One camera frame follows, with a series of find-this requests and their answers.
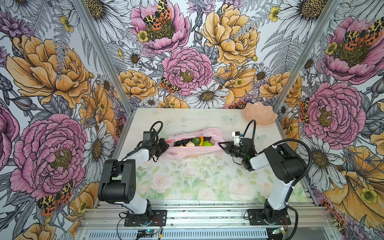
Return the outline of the pink plastic bag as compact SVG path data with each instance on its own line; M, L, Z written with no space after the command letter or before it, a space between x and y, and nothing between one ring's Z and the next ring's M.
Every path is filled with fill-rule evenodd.
M169 148L166 156L174 159L194 158L221 150L224 142L218 129L205 129L194 133L179 134L166 139Z

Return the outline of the pink flower-shaped bowl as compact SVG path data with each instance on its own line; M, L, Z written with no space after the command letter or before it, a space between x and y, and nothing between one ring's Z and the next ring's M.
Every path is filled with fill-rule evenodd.
M255 104L247 103L243 109L244 117L248 121L255 120L257 125L271 125L278 118L278 115L273 111L272 106L265 106L262 102Z

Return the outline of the green fake lime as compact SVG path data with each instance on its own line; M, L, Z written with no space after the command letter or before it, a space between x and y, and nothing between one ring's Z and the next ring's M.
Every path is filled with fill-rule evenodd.
M192 142L196 145L196 147L199 146L200 141L201 141L201 140L200 140L200 137L197 137L197 138L193 138L193 139L192 139Z

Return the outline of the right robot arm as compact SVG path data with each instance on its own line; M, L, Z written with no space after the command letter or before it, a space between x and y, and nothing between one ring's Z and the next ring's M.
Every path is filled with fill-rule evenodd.
M237 146L233 141L221 142L219 147L231 157L240 158L249 171L271 167L275 176L271 195L263 209L249 209L245 218L252 226L290 225L289 198L296 184L307 173L305 161L288 145L290 140L281 140L256 152L251 139L244 139Z

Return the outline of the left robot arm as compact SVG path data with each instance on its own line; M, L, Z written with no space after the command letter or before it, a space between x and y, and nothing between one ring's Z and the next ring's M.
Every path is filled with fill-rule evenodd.
M137 224L149 224L153 219L152 206L149 200L136 193L136 169L150 160L157 160L168 148L157 131L144 132L143 140L122 160L110 159L104 163L98 199L126 208L127 217Z

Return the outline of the dark fake grapes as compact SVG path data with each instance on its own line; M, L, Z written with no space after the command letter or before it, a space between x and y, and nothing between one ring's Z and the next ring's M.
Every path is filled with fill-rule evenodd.
M174 147L180 147L180 146L185 147L187 145L187 143L189 143L191 141L192 141L192 139L184 139L184 140L176 141L176 142L174 142Z

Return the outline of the beige fake garlic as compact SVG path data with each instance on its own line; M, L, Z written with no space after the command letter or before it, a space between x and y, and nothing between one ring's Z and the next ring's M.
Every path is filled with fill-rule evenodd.
M193 142L188 142L186 147L195 147L196 145Z

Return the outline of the bright green fake fruit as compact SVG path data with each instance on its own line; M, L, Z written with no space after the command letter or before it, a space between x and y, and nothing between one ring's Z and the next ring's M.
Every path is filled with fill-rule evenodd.
M203 146L211 147L211 146L213 146L213 144L210 141L204 141Z

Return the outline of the green circuit board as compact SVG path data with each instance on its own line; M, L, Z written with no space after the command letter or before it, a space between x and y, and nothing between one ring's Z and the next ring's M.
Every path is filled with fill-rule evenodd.
M148 230L139 230L137 232L137 235L136 235L136 240L139 240L141 238L154 238L154 237L158 237L159 239L162 237L162 233L163 231L162 230L159 230L159 231L155 231L155 230L151 230L151 229L148 229Z

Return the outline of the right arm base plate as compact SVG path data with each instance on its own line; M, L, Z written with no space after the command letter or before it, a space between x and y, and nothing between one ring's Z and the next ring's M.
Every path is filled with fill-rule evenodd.
M289 226L292 224L287 208L282 210L249 209L246 212L251 226Z

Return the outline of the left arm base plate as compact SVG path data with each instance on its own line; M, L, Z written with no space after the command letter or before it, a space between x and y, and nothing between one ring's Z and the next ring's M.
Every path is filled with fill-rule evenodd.
M167 210L151 210L144 214L127 213L125 227L165 227L167 222Z

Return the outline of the aluminium rail frame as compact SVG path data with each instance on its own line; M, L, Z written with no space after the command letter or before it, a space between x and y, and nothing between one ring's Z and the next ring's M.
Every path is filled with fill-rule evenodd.
M154 210L167 210L165 227L125 227L125 209L117 205L100 203L90 210L79 227L77 240L90 231L105 230L166 230L166 229L255 229L265 228L266 240L285 240L292 236L294 240L340 240L342 239L334 221L325 207L316 207L312 202L292 203L299 216L291 210L288 215L292 224L289 226L251 226L245 218L249 209L261 209L257 203L214 203L214 202L178 202L155 201Z

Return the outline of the left aluminium corner post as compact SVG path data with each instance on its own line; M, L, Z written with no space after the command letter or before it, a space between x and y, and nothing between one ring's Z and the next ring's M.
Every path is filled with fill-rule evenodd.
M74 1L74 6L78 14L80 15L82 23L84 24L87 30L88 37L93 42L94 47L103 63L103 66L105 67L107 74L109 75L117 91L117 94L120 97L120 100L126 110L126 113L128 114L128 116L131 117L133 115L133 108L126 96L125 90L123 89L122 84L118 78L118 74L107 53L103 40L99 34L99 30L96 24L93 23L92 16L88 10L85 1Z

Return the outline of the aluminium corner post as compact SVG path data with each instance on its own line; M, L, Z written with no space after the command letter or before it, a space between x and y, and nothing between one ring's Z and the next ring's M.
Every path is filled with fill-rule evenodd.
M278 112L278 109L280 108L280 106L283 104L286 97L290 93L290 90L293 87L294 83L296 82L302 70L303 65L305 64L307 58L311 55L311 50L313 50L317 41L320 39L321 35L324 32L324 29L329 25L329 22L331 21L332 16L336 12L340 2L341 1L327 2L323 13L320 15L320 18L315 25L314 31L311 34L309 34L309 38L303 50L300 52L297 62L295 63L293 69L291 70L285 85L283 86L280 94L278 95L273 105L274 113Z
M133 108L126 96L125 90L123 89L122 84L118 78L118 74L107 53L103 40L99 34L99 30L96 24L93 23L92 16L88 10L85 1L74 1L74 6L78 14L80 15L82 23L84 24L87 30L88 37L93 42L94 47L103 63L103 66L105 67L107 74L109 75L117 91L117 94L120 97L120 100L126 110L126 113L128 114L128 116L131 117L133 115Z

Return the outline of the right aluminium corner post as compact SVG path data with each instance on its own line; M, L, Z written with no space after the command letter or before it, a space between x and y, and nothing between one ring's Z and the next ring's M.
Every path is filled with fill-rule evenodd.
M321 35L324 32L324 29L329 25L329 22L331 21L332 16L336 12L340 2L341 1L327 2L323 13L320 15L320 18L315 25L314 31L311 34L309 34L309 38L303 50L300 52L297 62L295 63L293 69L291 70L285 85L283 86L280 94L278 95L273 105L274 113L278 112L278 109L280 108L280 106L283 104L286 97L290 93L290 90L293 87L294 83L296 82L302 70L303 65L305 64L307 58L311 55L311 50L313 50L317 41L320 39Z

